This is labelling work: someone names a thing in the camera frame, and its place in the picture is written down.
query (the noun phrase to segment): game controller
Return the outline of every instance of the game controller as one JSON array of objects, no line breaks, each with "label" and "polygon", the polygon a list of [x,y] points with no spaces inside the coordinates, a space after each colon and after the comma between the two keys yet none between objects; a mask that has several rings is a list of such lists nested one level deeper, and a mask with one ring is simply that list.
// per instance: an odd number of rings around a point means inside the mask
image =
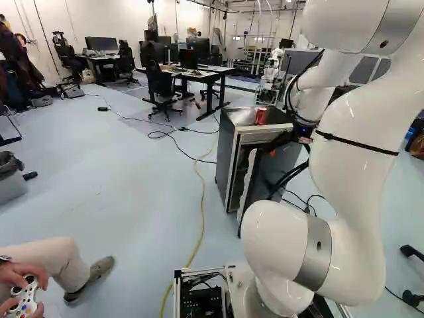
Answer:
[{"label": "game controller", "polygon": [[38,289],[38,280],[34,275],[26,275],[24,279],[28,282],[26,288],[18,286],[11,288],[12,297],[19,297],[19,303],[6,313],[6,318],[25,318],[30,317],[37,310],[35,302],[35,291]]}]

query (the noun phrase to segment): shoe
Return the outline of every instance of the shoe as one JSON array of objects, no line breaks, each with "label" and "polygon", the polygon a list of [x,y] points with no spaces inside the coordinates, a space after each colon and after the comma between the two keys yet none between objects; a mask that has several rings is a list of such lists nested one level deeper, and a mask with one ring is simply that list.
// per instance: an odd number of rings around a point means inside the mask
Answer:
[{"label": "shoe", "polygon": [[85,293],[91,286],[95,285],[100,278],[106,278],[113,267],[115,266],[115,259],[113,256],[108,256],[98,260],[96,263],[91,265],[90,277],[85,285],[74,293],[65,293],[64,301],[68,305],[75,304],[80,296]]}]

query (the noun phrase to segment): black desk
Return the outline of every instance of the black desk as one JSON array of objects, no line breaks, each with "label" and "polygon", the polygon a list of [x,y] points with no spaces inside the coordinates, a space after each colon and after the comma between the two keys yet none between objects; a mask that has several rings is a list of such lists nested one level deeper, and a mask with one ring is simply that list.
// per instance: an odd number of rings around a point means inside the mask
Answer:
[{"label": "black desk", "polygon": [[218,73],[221,77],[221,88],[219,89],[219,106],[215,108],[215,111],[229,105],[230,104],[229,101],[224,101],[225,100],[225,78],[227,75],[233,73],[235,69],[227,68],[225,66],[212,66],[212,65],[198,66],[197,69],[201,71]]},{"label": "black desk", "polygon": [[119,59],[119,55],[116,56],[86,56],[83,54],[75,54],[76,58],[84,59],[89,68],[94,71],[95,83],[97,85],[105,86],[103,81],[103,75],[101,73],[101,69],[104,65],[113,64],[113,68],[115,69],[115,63]]},{"label": "black desk", "polygon": [[[146,73],[146,68],[136,68],[136,70],[140,73]],[[223,100],[223,98],[219,99],[219,103],[220,105],[218,107],[216,107],[215,109],[212,109],[212,91],[213,91],[213,84],[219,80],[221,78],[221,75],[217,72],[210,72],[210,71],[206,71],[206,70],[201,70],[203,75],[202,76],[196,76],[196,75],[192,75],[191,72],[193,70],[187,70],[187,72],[184,73],[175,73],[172,72],[170,70],[162,70],[162,72],[166,72],[169,74],[172,74],[173,76],[175,76],[176,78],[180,78],[181,79],[181,83],[182,83],[182,99],[183,98],[188,98],[188,97],[192,97],[194,94],[193,93],[189,93],[187,91],[187,81],[196,81],[198,83],[204,83],[207,85],[207,91],[206,91],[206,97],[207,97],[207,101],[206,101],[206,112],[200,116],[198,116],[198,118],[196,118],[196,121],[201,121],[202,119],[212,115],[216,110],[224,107],[221,106],[221,100]],[[154,103],[154,94],[150,94],[150,101]]]}]

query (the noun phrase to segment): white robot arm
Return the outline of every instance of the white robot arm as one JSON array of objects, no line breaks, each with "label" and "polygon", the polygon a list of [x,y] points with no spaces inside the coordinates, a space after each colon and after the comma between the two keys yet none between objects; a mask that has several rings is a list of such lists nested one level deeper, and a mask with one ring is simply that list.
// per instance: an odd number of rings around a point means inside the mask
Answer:
[{"label": "white robot arm", "polygon": [[334,101],[317,127],[309,169],[336,220],[325,222],[271,201],[246,211],[244,253],[262,301],[279,316],[303,311],[313,292],[357,306],[376,301],[384,288],[380,201],[405,133],[423,108],[423,8],[423,0],[307,3],[303,31],[308,40],[344,53],[330,51],[322,66],[300,80],[302,117],[321,117],[327,88],[358,62],[349,54],[391,56],[392,66],[385,76]]}]

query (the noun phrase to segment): floor cable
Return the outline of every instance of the floor cable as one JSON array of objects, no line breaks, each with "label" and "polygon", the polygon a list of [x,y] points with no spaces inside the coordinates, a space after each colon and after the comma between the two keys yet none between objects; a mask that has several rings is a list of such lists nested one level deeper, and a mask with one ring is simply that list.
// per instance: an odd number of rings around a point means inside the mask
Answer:
[{"label": "floor cable", "polygon": [[[207,157],[208,155],[210,155],[210,153],[212,152],[212,150],[213,150],[213,149],[214,149],[214,147],[215,147],[216,140],[217,140],[217,139],[216,139],[216,137],[215,137],[215,140],[214,140],[214,142],[213,142],[213,144],[212,144],[211,148],[210,148],[210,149],[209,149],[209,150],[208,150],[208,151],[207,151],[204,155],[200,156],[200,158],[199,158],[199,159],[195,159],[195,161],[194,161],[194,165],[193,165],[193,167],[194,167],[194,171],[195,171],[195,173],[197,174],[197,176],[200,178],[200,180],[201,180],[201,185],[202,185],[202,193],[201,193],[201,199],[200,199],[200,210],[201,210],[201,232],[200,232],[199,238],[198,238],[198,240],[197,240],[196,246],[195,246],[195,248],[194,248],[193,252],[191,253],[191,255],[190,255],[190,257],[189,257],[189,259],[188,259],[187,263],[185,264],[184,268],[188,268],[188,267],[190,267],[191,262],[193,262],[193,259],[195,258],[195,256],[196,256],[197,252],[199,251],[199,248],[200,248],[201,243],[203,242],[203,238],[204,238],[204,236],[205,236],[205,192],[206,192],[206,181],[205,181],[205,178],[201,175],[201,173],[200,173],[200,172],[199,172],[199,170],[197,169],[197,163],[198,163],[198,162],[205,162],[205,161],[203,161],[203,160],[201,160],[201,159],[204,159],[205,157]],[[171,282],[171,284],[169,284],[169,285],[168,285],[168,287],[166,288],[166,291],[165,291],[164,297],[163,297],[163,299],[162,299],[162,305],[161,305],[161,307],[160,307],[160,318],[163,318],[163,316],[164,316],[164,310],[165,310],[166,300],[167,300],[167,298],[168,298],[168,295],[169,295],[169,293],[170,293],[171,289],[172,289],[172,282]]]}]

